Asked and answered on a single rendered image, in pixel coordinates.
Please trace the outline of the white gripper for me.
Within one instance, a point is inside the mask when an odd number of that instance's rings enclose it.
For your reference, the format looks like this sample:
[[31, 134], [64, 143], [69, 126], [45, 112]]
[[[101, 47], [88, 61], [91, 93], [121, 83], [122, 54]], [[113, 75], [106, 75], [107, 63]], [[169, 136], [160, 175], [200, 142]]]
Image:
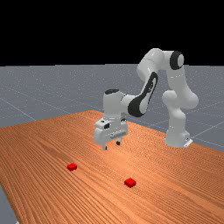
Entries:
[[102, 118], [95, 123], [94, 141], [102, 145], [102, 149], [108, 149], [105, 143], [118, 139], [116, 145], [121, 145], [122, 137], [128, 135], [128, 124], [125, 117], [105, 120]]

